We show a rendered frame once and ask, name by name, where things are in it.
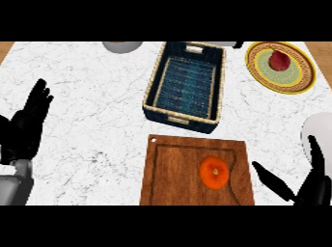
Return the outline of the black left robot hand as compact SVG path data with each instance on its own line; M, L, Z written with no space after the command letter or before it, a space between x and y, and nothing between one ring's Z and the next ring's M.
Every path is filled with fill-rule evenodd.
M0 115L0 164L10 165L19 159L31 160L38 153L43 124L53 101L44 79L38 79L23 108L7 119Z

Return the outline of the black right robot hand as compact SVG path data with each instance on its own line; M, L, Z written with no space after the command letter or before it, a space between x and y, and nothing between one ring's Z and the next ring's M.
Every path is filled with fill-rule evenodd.
M252 166L264 186L285 200L293 201L295 206L329 206L332 199L332 178L324 174L324 157L317 140L308 136L311 145L311 171L302 183L298 194L285 181L254 161Z

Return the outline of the orange squash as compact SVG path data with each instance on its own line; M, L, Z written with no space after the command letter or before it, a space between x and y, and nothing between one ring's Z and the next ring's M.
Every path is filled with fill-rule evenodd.
M229 165L217 156L203 158L199 165L199 176L211 189L220 189L229 182Z

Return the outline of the brown wooden cutting board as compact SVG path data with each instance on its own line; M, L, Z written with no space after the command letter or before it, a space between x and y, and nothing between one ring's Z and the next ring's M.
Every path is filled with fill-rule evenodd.
M200 177L200 164L218 157L229 180L212 189ZM243 141L150 134L144 160L141 206L255 204L246 144Z

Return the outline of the dark blue wicker basket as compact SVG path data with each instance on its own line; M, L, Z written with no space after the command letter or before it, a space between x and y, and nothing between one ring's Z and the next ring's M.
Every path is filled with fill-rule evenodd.
M143 110L150 121L209 134L220 124L226 49L196 41L165 41L158 54Z

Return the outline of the grey bowl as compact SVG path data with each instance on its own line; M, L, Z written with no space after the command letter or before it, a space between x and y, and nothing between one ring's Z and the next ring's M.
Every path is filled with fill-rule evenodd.
M105 41L103 47L108 51L116 54L125 54L133 52L143 43L140 41Z

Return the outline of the yellow patterned plate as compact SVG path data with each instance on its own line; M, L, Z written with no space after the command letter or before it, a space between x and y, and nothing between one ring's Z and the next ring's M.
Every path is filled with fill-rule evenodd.
M246 67L257 81L273 91L295 95L305 92L316 80L308 55L286 41L258 41L248 48Z

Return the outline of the red fruit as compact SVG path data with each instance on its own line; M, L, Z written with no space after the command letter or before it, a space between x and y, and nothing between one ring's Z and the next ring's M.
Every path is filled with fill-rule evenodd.
M280 51L274 50L270 56L270 68L276 71L288 70L291 66L289 56Z

